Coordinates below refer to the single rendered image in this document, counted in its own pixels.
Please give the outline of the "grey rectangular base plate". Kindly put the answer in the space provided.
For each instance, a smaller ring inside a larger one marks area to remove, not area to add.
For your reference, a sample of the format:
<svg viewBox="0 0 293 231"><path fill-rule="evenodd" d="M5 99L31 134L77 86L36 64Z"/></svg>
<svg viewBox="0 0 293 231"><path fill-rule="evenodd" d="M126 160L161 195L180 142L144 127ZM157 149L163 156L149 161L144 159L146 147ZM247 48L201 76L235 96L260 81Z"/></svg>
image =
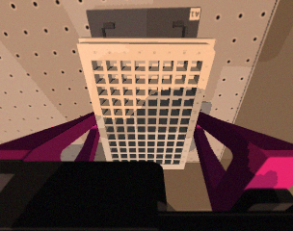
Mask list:
<svg viewBox="0 0 293 231"><path fill-rule="evenodd" d="M234 124L280 0L0 0L0 144L93 112L77 43L86 10L201 7L214 38L200 112Z"/></svg>

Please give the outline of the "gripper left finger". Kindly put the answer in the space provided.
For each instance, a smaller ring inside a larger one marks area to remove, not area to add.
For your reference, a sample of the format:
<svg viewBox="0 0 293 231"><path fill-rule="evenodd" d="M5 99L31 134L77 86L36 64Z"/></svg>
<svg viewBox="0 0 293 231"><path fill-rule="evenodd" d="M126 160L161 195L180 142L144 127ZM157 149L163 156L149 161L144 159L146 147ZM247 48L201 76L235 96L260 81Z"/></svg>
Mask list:
<svg viewBox="0 0 293 231"><path fill-rule="evenodd" d="M94 112L72 121L0 144L0 159L61 161L62 151L89 131L74 161L93 161L99 142Z"/></svg>

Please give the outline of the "peach well plate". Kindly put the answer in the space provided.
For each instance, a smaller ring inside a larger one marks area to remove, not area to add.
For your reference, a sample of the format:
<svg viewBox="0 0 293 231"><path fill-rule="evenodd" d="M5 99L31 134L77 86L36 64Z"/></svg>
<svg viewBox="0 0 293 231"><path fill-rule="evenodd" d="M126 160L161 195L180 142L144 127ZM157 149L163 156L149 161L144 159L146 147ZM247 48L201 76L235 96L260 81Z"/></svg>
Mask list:
<svg viewBox="0 0 293 231"><path fill-rule="evenodd" d="M184 169L214 43L214 38L79 39L106 161Z"/></svg>

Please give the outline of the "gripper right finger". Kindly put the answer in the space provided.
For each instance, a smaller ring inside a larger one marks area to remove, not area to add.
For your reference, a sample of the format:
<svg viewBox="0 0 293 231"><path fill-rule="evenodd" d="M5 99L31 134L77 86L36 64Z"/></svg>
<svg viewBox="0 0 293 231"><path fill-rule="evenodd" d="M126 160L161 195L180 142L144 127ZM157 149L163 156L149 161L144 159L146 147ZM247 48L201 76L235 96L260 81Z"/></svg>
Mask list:
<svg viewBox="0 0 293 231"><path fill-rule="evenodd" d="M227 170L203 129L230 149ZM247 190L288 190L293 185L293 143L199 112L194 131L212 211L229 211Z"/></svg>

